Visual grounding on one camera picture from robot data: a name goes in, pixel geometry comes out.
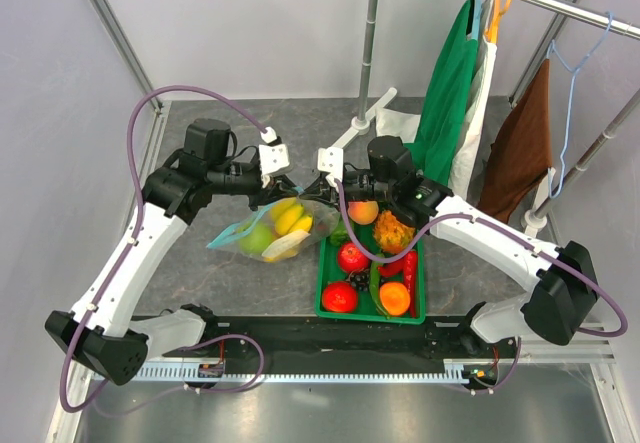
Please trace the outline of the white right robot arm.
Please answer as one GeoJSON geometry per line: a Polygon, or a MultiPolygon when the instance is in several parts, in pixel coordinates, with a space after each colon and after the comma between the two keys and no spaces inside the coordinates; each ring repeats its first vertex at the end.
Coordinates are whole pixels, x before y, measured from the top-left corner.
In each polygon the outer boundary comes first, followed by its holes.
{"type": "Polygon", "coordinates": [[[523,294],[479,303],[458,331],[467,355],[483,355],[507,337],[536,335],[566,346],[598,300],[590,254],[582,245],[563,247],[527,236],[474,208],[418,169],[401,139],[376,137],[367,146],[369,166],[349,171],[339,147],[318,151],[319,177],[303,198],[339,207],[376,201],[416,235],[456,244],[499,269],[523,294]]]}

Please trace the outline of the clear zip top bag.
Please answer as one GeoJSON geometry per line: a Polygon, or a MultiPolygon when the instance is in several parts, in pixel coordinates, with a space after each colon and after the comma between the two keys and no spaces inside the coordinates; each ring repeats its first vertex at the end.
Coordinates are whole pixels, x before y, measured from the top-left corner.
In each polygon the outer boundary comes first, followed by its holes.
{"type": "Polygon", "coordinates": [[[284,198],[229,225],[208,245],[209,250],[276,263],[328,237],[340,221],[336,209],[300,198],[284,198]]]}

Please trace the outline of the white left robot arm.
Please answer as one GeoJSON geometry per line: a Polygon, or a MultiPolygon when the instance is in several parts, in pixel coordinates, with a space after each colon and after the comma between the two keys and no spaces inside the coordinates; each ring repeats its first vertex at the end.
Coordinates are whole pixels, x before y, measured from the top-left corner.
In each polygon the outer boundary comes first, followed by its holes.
{"type": "Polygon", "coordinates": [[[209,311],[189,305],[164,317],[133,321],[160,262],[215,195],[245,196],[251,209],[296,193],[285,176],[287,147],[273,128],[248,162],[235,159],[230,126],[199,118],[184,144],[146,179],[128,230],[99,276],[68,312],[54,310],[45,330],[72,360],[121,386],[152,358],[182,347],[208,356],[219,345],[209,311]]]}

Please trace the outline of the green apple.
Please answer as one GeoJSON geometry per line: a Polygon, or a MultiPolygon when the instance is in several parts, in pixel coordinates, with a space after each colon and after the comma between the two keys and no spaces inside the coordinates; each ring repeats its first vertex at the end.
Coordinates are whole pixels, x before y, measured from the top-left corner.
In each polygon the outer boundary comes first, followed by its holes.
{"type": "Polygon", "coordinates": [[[245,255],[260,257],[275,239],[272,228],[258,222],[246,236],[238,241],[238,247],[245,255]]]}

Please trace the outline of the yellow banana bunch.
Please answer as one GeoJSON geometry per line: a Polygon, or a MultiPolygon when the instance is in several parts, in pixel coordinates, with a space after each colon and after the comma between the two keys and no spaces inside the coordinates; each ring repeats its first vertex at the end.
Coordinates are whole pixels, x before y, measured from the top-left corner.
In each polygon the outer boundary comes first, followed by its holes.
{"type": "Polygon", "coordinates": [[[278,201],[270,210],[269,216],[278,236],[286,236],[302,230],[310,232],[313,217],[296,198],[285,198],[278,201]]]}

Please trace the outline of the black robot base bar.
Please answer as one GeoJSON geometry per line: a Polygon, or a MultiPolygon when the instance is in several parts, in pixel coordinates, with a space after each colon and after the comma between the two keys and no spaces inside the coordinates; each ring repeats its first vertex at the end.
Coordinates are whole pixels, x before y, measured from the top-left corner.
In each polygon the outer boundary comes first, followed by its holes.
{"type": "Polygon", "coordinates": [[[266,358],[286,352],[299,355],[355,354],[373,351],[415,354],[442,363],[446,359],[487,359],[491,362],[515,355],[515,343],[503,339],[486,343],[471,334],[463,319],[428,317],[419,325],[366,322],[302,316],[231,316],[205,318],[202,344],[215,337],[240,334],[260,344],[266,358]]]}

